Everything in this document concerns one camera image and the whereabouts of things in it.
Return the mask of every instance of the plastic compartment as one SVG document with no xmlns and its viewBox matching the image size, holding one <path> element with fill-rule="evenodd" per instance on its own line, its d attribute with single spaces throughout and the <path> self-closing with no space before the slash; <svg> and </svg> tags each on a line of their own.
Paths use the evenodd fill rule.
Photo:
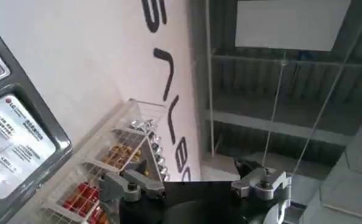
<svg viewBox="0 0 362 224">
<path fill-rule="evenodd" d="M 52 191 L 43 208 L 73 222 L 97 224 L 102 215 L 98 177 L 104 171 L 90 163 L 79 165 Z"/>
<path fill-rule="evenodd" d="M 145 159 L 148 176 L 161 181 L 150 141 L 156 137 L 155 131 L 165 113 L 165 107 L 131 99 L 122 113 L 109 132 L 99 138 L 98 148 L 90 151 L 86 160 L 118 173 L 129 162 Z"/>
<path fill-rule="evenodd" d="M 362 218 L 362 173 L 350 169 L 345 154 L 321 185 L 320 201 L 326 208 Z"/>
<path fill-rule="evenodd" d="M 92 217 L 97 212 L 98 198 L 77 189 L 95 189 L 101 174 L 119 173 L 128 163 L 147 160 L 147 175 L 161 181 L 151 142 L 157 138 L 157 123 L 164 114 L 162 105 L 129 100 L 93 134 L 81 149 L 84 152 L 79 150 L 72 157 L 73 164 L 58 183 L 52 183 L 52 189 L 31 213 L 35 218 L 28 218 L 29 223 L 96 223 Z M 149 125 L 133 125 L 139 122 Z"/>
<path fill-rule="evenodd" d="M 30 219 L 27 219 L 23 224 L 79 224 L 63 215 L 55 213 L 50 209 L 39 209 L 31 214 Z"/>
</svg>

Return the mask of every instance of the white wall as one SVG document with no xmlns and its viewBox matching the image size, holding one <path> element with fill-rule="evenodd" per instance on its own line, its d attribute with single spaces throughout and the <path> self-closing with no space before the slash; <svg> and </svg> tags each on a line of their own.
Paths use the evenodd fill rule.
<svg viewBox="0 0 362 224">
<path fill-rule="evenodd" d="M 362 223 L 362 125 L 308 205 L 301 223 Z"/>
<path fill-rule="evenodd" d="M 172 180 L 180 180 L 175 146 L 187 139 L 192 179 L 200 179 L 192 51 L 187 1 L 166 1 L 167 24 L 151 33 L 141 1 L 0 0 L 0 36 L 77 145 L 122 100 L 169 105 L 176 144 L 170 140 L 167 115 L 159 126 Z M 164 102 L 167 63 L 153 57 L 154 47 L 172 54 L 175 75 Z"/>
</svg>

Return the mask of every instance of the gray metal frame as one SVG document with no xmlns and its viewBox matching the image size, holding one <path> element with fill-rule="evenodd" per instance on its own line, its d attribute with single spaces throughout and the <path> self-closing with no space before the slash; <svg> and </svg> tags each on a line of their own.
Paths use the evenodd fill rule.
<svg viewBox="0 0 362 224">
<path fill-rule="evenodd" d="M 36 192 L 36 189 L 66 162 L 71 155 L 72 145 L 67 134 L 1 37 L 0 57 L 10 70 L 10 75 L 0 80 L 0 97 L 14 94 L 56 146 L 56 152 L 39 169 L 7 198 L 0 200 L 0 223 L 5 223 Z"/>
</svg>

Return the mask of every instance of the wire rack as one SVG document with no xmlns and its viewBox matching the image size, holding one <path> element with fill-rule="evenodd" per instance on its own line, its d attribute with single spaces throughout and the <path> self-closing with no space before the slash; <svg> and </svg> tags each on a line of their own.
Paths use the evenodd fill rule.
<svg viewBox="0 0 362 224">
<path fill-rule="evenodd" d="M 129 100 L 119 111 L 119 119 L 93 136 L 97 139 L 95 147 L 61 182 L 54 183 L 52 192 L 26 223 L 107 224 L 99 206 L 99 177 L 104 172 L 118 173 L 127 164 L 145 159 L 146 175 L 161 180 L 149 142 L 164 113 L 162 105 Z"/>
</svg>

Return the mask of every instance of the black lettering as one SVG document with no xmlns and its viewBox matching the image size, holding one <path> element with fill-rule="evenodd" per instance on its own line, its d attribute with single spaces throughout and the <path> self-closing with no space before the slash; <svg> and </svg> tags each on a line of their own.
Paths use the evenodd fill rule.
<svg viewBox="0 0 362 224">
<path fill-rule="evenodd" d="M 166 83 L 166 88 L 164 89 L 164 94 L 163 94 L 163 101 L 167 100 L 167 96 L 169 96 L 169 91 L 170 91 L 170 87 L 171 87 L 171 82 L 173 81 L 173 76 L 174 76 L 174 61 L 173 61 L 173 57 L 171 56 L 170 53 L 168 53 L 167 51 L 155 48 L 154 49 L 154 57 L 167 61 L 170 65 L 170 74 L 169 74 L 169 78 L 167 79 L 167 83 Z"/>
<path fill-rule="evenodd" d="M 178 101 L 179 101 L 179 95 L 176 95 L 175 99 L 170 104 L 169 113 L 167 114 L 167 123 L 169 125 L 171 141 L 173 142 L 173 145 L 175 144 L 175 131 L 174 131 L 174 125 L 173 125 L 173 120 L 172 120 L 171 115 L 172 115 L 174 107 Z"/>
<path fill-rule="evenodd" d="M 148 1 L 151 1 L 152 12 L 153 12 L 153 20 L 151 17 L 151 10 Z M 158 12 L 158 3 L 156 0 L 142 0 L 145 23 L 147 23 L 148 29 L 155 33 L 159 28 L 159 12 Z M 163 24 L 167 24 L 167 14 L 166 8 L 164 5 L 164 0 L 159 0 L 159 6 L 161 8 L 162 22 Z"/>
<path fill-rule="evenodd" d="M 181 173 L 187 162 L 186 139 L 182 137 L 175 150 L 175 161 L 178 172 Z"/>
<path fill-rule="evenodd" d="M 192 174 L 190 174 L 190 167 L 186 167 L 185 171 L 182 174 L 182 181 L 191 181 L 192 180 Z"/>
</svg>

